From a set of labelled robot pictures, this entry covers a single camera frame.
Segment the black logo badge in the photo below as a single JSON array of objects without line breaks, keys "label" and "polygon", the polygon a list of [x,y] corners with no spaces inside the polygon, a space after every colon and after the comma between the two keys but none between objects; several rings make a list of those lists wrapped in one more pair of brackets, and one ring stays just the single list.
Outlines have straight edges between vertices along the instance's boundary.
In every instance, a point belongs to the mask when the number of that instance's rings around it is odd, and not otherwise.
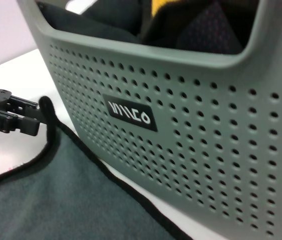
[{"label": "black logo badge", "polygon": [[157,132],[150,106],[109,95],[103,95],[103,97],[112,117]]}]

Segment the ventilation hole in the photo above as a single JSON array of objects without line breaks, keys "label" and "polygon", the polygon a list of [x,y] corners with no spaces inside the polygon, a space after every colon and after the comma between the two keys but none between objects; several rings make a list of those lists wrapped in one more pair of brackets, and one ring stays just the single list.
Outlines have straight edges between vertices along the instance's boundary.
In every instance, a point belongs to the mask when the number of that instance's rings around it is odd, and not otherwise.
[{"label": "ventilation hole", "polygon": [[270,145],[270,146],[269,146],[269,149],[270,149],[271,151],[273,151],[273,152],[276,152],[276,151],[277,151],[277,148],[276,148],[275,146],[273,146],[273,145]]},{"label": "ventilation hole", "polygon": [[200,125],[200,126],[199,126],[199,129],[200,129],[201,131],[205,132],[205,127],[204,127],[204,126]]},{"label": "ventilation hole", "polygon": [[174,130],[174,133],[176,134],[176,135],[178,135],[178,136],[180,136],[181,134],[180,134],[180,132],[178,131],[178,130]]},{"label": "ventilation hole", "polygon": [[250,124],[250,125],[249,125],[249,128],[250,128],[251,130],[254,130],[254,131],[256,130],[256,126],[253,125],[253,124]]},{"label": "ventilation hole", "polygon": [[252,160],[254,160],[254,161],[256,161],[257,160],[257,157],[255,156],[255,155],[249,155],[249,157],[250,157],[250,159],[252,159]]},{"label": "ventilation hole", "polygon": [[187,107],[184,107],[182,110],[183,110],[186,114],[188,114],[188,113],[190,112]]},{"label": "ventilation hole", "polygon": [[275,189],[272,188],[272,187],[268,187],[267,190],[268,190],[269,192],[271,192],[271,193],[275,193]]},{"label": "ventilation hole", "polygon": [[181,92],[181,97],[186,99],[187,98],[187,95],[184,93],[184,92]]},{"label": "ventilation hole", "polygon": [[203,143],[203,144],[207,144],[207,141],[206,140],[204,140],[204,139],[201,139],[201,143]]},{"label": "ventilation hole", "polygon": [[242,202],[242,200],[241,200],[240,198],[238,198],[238,197],[236,197],[235,200],[236,200],[238,203],[241,203],[241,202]]},{"label": "ventilation hole", "polygon": [[254,140],[250,140],[249,143],[250,143],[252,146],[256,146],[256,145],[257,145],[257,144],[256,144],[256,141],[254,141]]},{"label": "ventilation hole", "polygon": [[212,104],[215,105],[215,106],[218,106],[218,105],[219,105],[219,102],[218,102],[217,100],[213,99],[213,100],[212,100]]},{"label": "ventilation hole", "polygon": [[172,109],[172,110],[174,110],[175,109],[175,105],[174,104],[172,104],[172,103],[170,103],[170,108]]},{"label": "ventilation hole", "polygon": [[196,101],[198,101],[200,103],[202,102],[202,98],[200,96],[196,96],[195,99],[196,99]]},{"label": "ventilation hole", "polygon": [[219,162],[221,162],[221,163],[224,162],[223,158],[221,158],[220,156],[218,156],[216,159],[217,159]]},{"label": "ventilation hole", "polygon": [[252,113],[252,114],[256,114],[256,109],[253,108],[253,107],[250,107],[249,112]]},{"label": "ventilation hole", "polygon": [[129,65],[129,70],[130,70],[130,72],[134,72],[134,68],[131,66],[131,65]]},{"label": "ventilation hole", "polygon": [[166,73],[166,74],[164,75],[164,77],[165,77],[166,80],[171,80],[171,76],[170,76],[170,74],[168,74],[168,73]]},{"label": "ventilation hole", "polygon": [[237,162],[234,162],[233,166],[235,166],[236,168],[240,168],[240,165]]},{"label": "ventilation hole", "polygon": [[250,181],[250,184],[257,187],[257,183],[255,181]]},{"label": "ventilation hole", "polygon": [[200,85],[201,85],[201,83],[200,83],[200,81],[199,81],[198,79],[195,79],[195,80],[193,81],[193,83],[194,83],[194,85],[196,85],[196,86],[200,86]]},{"label": "ventilation hole", "polygon": [[220,121],[220,118],[218,117],[218,116],[216,116],[216,115],[213,115],[213,119],[215,120],[215,121]]},{"label": "ventilation hole", "polygon": [[279,95],[278,95],[277,93],[273,92],[273,93],[271,94],[271,98],[273,98],[273,99],[275,99],[275,100],[278,100],[278,99],[279,99]]},{"label": "ventilation hole", "polygon": [[271,215],[271,216],[274,216],[274,212],[272,212],[272,211],[270,211],[270,210],[268,210],[268,211],[266,211],[269,215]]},{"label": "ventilation hole", "polygon": [[208,154],[207,152],[205,152],[205,151],[203,151],[202,154],[203,154],[205,157],[207,157],[207,158],[209,157],[209,154]]},{"label": "ventilation hole", "polygon": [[258,208],[257,205],[255,205],[255,204],[251,204],[251,207],[254,208],[254,209]]},{"label": "ventilation hole", "polygon": [[232,152],[233,152],[235,155],[239,155],[239,151],[236,150],[236,149],[232,149]]},{"label": "ventilation hole", "polygon": [[279,117],[278,114],[274,111],[270,112],[270,116],[275,118],[275,119]]},{"label": "ventilation hole", "polygon": [[237,108],[234,103],[230,103],[229,107],[230,107],[231,109],[233,109],[233,110],[236,110],[236,108]]},{"label": "ventilation hole", "polygon": [[254,168],[250,168],[250,172],[254,173],[254,174],[257,174],[257,170],[254,169]]},{"label": "ventilation hole", "polygon": [[173,95],[173,91],[171,89],[168,89],[167,93],[170,94],[170,95]]},{"label": "ventilation hole", "polygon": [[200,116],[201,118],[204,117],[204,114],[203,114],[203,112],[201,112],[201,111],[198,111],[196,114],[197,114],[198,116]]},{"label": "ventilation hole", "polygon": [[179,82],[183,84],[185,82],[184,77],[180,76],[179,77]]},{"label": "ventilation hole", "polygon": [[156,71],[152,71],[152,76],[157,78],[157,72]]},{"label": "ventilation hole", "polygon": [[210,205],[210,208],[211,208],[213,211],[216,210],[215,206],[213,206],[213,205]]},{"label": "ventilation hole", "polygon": [[236,120],[231,119],[231,120],[230,120],[230,123],[231,123],[233,126],[237,126]]},{"label": "ventilation hole", "polygon": [[229,91],[232,92],[232,93],[235,93],[236,92],[236,88],[235,86],[229,86]]},{"label": "ventilation hole", "polygon": [[256,90],[250,89],[249,90],[249,94],[252,95],[252,96],[255,96],[256,95]]},{"label": "ventilation hole", "polygon": [[221,132],[219,130],[215,130],[214,133],[218,136],[221,136]]},{"label": "ventilation hole", "polygon": [[274,129],[270,129],[269,132],[270,132],[271,135],[274,135],[274,136],[277,135],[277,131],[274,130]]},{"label": "ventilation hole", "polygon": [[210,85],[210,87],[211,87],[212,89],[217,89],[217,84],[216,84],[215,82],[212,82],[211,85]]}]

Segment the perforated basket wall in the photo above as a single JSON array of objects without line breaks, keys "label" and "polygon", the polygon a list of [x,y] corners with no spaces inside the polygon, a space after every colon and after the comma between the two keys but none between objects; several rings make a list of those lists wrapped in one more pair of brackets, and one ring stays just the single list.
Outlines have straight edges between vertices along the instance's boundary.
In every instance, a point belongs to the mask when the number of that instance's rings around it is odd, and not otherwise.
[{"label": "perforated basket wall", "polygon": [[[282,240],[282,1],[260,1],[237,56],[60,32],[20,5],[92,151],[231,240]],[[111,117],[103,94],[150,106],[158,132]]]}]

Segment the black fabric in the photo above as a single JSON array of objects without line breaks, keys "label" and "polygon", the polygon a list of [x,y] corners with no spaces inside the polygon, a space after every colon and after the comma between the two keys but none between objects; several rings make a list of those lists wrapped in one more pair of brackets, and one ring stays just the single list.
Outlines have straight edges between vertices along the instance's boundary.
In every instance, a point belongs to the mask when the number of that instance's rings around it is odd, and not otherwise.
[{"label": "black fabric", "polygon": [[176,48],[229,55],[243,50],[217,1],[202,11],[182,31]]},{"label": "black fabric", "polygon": [[142,22],[142,5],[139,0],[98,0],[82,15],[136,35]]},{"label": "black fabric", "polygon": [[143,28],[143,43],[148,45],[166,36],[178,36],[211,3],[212,0],[180,0],[165,4],[158,10],[149,26]]},{"label": "black fabric", "polygon": [[46,21],[57,30],[127,43],[140,43],[136,36],[126,30],[88,19],[48,3],[39,2],[38,5]]},{"label": "black fabric", "polygon": [[189,240],[129,185],[113,176],[40,100],[48,148],[0,176],[0,239]]}]

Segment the folded clothes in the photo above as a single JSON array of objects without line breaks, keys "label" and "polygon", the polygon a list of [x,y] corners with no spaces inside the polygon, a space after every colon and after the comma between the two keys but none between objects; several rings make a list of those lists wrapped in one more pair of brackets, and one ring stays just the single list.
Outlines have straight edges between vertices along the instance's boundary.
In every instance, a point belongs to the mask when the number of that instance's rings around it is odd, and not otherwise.
[{"label": "folded clothes", "polygon": [[82,15],[39,3],[55,29],[155,47],[234,55],[247,45],[258,0],[98,0]]}]

